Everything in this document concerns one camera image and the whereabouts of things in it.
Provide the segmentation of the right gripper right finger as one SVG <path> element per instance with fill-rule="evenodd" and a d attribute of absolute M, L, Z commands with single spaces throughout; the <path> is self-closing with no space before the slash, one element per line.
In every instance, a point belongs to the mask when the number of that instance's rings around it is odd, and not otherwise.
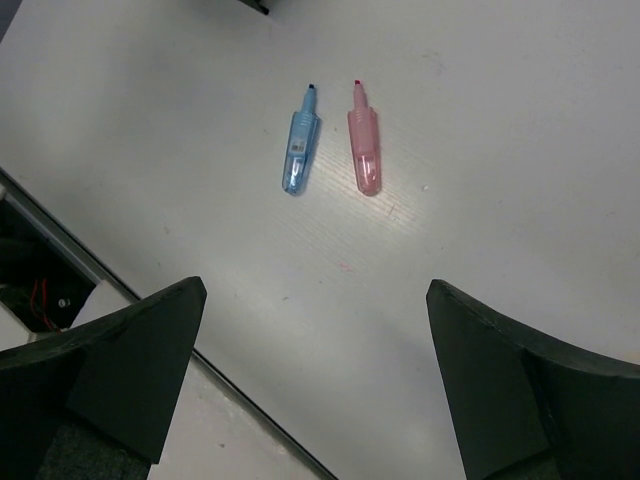
<path fill-rule="evenodd" d="M 426 305 L 467 478 L 638 478 L 638 365 L 535 330 L 443 280 Z"/>

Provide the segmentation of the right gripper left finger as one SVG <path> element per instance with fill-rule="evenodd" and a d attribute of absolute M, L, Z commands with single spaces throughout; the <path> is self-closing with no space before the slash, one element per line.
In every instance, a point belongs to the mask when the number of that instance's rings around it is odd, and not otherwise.
<path fill-rule="evenodd" d="M 145 479 L 159 462 L 207 291 L 185 278 L 1 353 L 4 479 Z"/>

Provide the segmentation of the pink highlighter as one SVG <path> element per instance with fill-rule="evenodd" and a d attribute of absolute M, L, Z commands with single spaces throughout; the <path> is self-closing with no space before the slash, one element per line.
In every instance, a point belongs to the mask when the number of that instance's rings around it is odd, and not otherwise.
<path fill-rule="evenodd" d="M 360 80 L 354 81 L 347 121 L 357 188 L 365 196 L 376 196 L 382 188 L 378 116 Z"/>

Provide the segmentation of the blue highlighter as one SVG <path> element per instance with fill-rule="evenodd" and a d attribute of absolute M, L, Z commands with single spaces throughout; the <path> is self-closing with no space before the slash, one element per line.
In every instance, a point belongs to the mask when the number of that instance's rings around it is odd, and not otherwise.
<path fill-rule="evenodd" d="M 303 194 L 308 182 L 320 126 L 316 102 L 317 89 L 309 84 L 301 107 L 292 115 L 282 175 L 282 188 L 291 196 Z"/>

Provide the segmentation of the black slotted organizer box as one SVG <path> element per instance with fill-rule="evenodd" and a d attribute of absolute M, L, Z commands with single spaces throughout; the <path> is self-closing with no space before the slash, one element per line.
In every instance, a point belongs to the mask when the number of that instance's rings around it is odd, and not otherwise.
<path fill-rule="evenodd" d="M 269 8 L 264 4 L 263 0 L 240 0 L 240 2 L 263 15 L 269 14 Z"/>

